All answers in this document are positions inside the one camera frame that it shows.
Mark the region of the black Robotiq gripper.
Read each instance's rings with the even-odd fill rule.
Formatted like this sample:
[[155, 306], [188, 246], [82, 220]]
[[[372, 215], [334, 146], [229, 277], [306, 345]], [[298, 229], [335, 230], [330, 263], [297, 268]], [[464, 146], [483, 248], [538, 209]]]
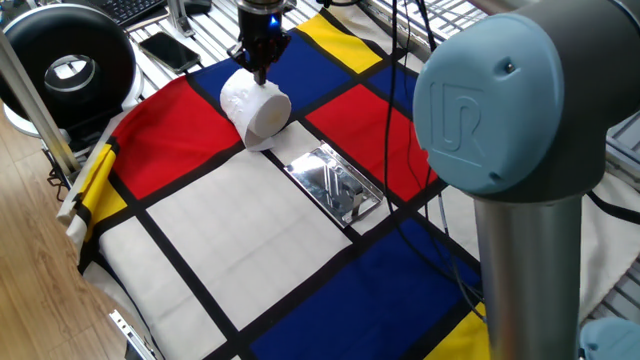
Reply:
[[287, 1], [238, 1], [240, 42], [227, 49], [229, 57], [263, 86], [267, 69], [278, 62], [290, 36], [282, 28]]

